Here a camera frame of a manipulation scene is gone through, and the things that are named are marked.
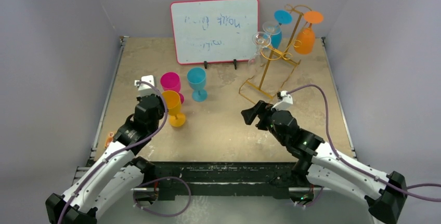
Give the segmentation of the yellow wine glass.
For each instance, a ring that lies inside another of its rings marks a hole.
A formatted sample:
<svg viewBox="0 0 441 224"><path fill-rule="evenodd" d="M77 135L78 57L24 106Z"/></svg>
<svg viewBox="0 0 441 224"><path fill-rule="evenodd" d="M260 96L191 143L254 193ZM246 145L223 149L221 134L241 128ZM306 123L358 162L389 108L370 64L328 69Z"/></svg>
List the yellow wine glass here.
<svg viewBox="0 0 441 224"><path fill-rule="evenodd" d="M168 122L172 127L182 127L186 122L186 116L181 112L180 95L173 90L162 93L168 109Z"/></svg>

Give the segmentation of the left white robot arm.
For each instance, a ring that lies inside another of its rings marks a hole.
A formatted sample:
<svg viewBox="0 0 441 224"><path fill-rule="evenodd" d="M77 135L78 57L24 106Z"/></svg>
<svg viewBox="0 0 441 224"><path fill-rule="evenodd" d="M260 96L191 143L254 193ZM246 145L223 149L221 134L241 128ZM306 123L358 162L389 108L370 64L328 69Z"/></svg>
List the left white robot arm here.
<svg viewBox="0 0 441 224"><path fill-rule="evenodd" d="M154 183L152 164L138 159L139 151L164 126L167 107L162 96L138 98L135 112L118 129L102 156L64 193L46 202L50 223L97 223L108 208L131 188Z"/></svg>

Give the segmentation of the pink wine glass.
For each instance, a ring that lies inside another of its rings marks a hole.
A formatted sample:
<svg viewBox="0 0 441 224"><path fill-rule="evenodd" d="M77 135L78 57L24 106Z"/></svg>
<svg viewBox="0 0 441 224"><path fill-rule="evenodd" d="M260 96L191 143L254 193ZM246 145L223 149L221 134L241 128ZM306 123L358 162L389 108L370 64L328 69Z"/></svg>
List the pink wine glass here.
<svg viewBox="0 0 441 224"><path fill-rule="evenodd" d="M183 103L185 101L184 95L180 93L181 90L181 81L180 77L175 72L166 72L160 78L160 84L164 91L172 90L178 93L180 97L180 102Z"/></svg>

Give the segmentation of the orange wine glass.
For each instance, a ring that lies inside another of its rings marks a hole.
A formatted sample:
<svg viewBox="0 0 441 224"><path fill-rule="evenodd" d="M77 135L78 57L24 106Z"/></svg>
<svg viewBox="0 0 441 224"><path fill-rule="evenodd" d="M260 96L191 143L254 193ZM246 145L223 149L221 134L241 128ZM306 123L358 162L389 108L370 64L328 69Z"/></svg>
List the orange wine glass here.
<svg viewBox="0 0 441 224"><path fill-rule="evenodd" d="M320 24L323 21L323 15L318 11L308 11L304 13L305 24L299 31L294 41L294 50L301 55L312 52L315 42L314 24Z"/></svg>

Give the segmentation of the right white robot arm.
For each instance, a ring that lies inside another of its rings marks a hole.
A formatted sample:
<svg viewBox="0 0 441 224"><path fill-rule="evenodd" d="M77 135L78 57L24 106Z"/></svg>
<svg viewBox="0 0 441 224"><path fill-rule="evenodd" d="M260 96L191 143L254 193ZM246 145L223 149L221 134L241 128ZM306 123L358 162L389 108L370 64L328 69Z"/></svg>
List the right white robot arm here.
<svg viewBox="0 0 441 224"><path fill-rule="evenodd" d="M298 159L292 172L296 185L309 182L329 188L358 201L382 223L398 222L407 199L402 192L406 188L402 174L386 173L333 151L329 142L301 128L289 111L277 110L262 100L242 110L241 115L247 125L258 118L256 128L270 132Z"/></svg>

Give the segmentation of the light blue wine glass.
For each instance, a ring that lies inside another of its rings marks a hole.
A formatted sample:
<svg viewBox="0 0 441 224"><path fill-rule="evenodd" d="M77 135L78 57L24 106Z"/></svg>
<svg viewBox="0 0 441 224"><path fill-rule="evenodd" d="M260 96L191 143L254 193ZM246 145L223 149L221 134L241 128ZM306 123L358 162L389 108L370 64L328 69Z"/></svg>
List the light blue wine glass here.
<svg viewBox="0 0 441 224"><path fill-rule="evenodd" d="M203 68L192 68L187 73L189 86L193 89L192 99L196 102L203 102L207 99L206 72Z"/></svg>

